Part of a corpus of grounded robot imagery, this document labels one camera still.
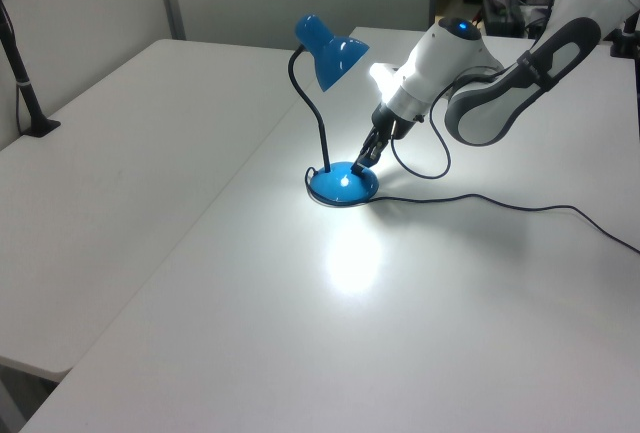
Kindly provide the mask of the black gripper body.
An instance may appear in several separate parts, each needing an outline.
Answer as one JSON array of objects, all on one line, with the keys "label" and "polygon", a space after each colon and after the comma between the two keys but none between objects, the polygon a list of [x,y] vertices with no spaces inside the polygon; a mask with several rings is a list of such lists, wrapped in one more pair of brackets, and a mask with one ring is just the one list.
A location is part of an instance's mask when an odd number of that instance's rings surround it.
[{"label": "black gripper body", "polygon": [[380,103],[376,107],[371,120],[375,142],[389,142],[391,139],[401,140],[415,125],[414,121],[405,120],[396,115],[385,103]]}]

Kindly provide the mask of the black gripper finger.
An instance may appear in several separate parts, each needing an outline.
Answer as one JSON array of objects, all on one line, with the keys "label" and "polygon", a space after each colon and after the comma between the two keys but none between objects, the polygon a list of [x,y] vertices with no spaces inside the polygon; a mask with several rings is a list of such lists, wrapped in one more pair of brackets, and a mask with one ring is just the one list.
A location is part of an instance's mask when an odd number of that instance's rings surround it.
[{"label": "black gripper finger", "polygon": [[389,139],[381,134],[370,134],[366,139],[366,167],[371,168],[378,163]]},{"label": "black gripper finger", "polygon": [[[366,139],[370,134],[380,134],[380,131],[376,127],[373,127],[370,130],[369,134],[367,135]],[[358,157],[356,158],[355,162],[351,166],[351,172],[353,174],[362,174],[364,170],[367,168],[366,167],[366,139],[362,145],[362,148],[358,154]]]}]

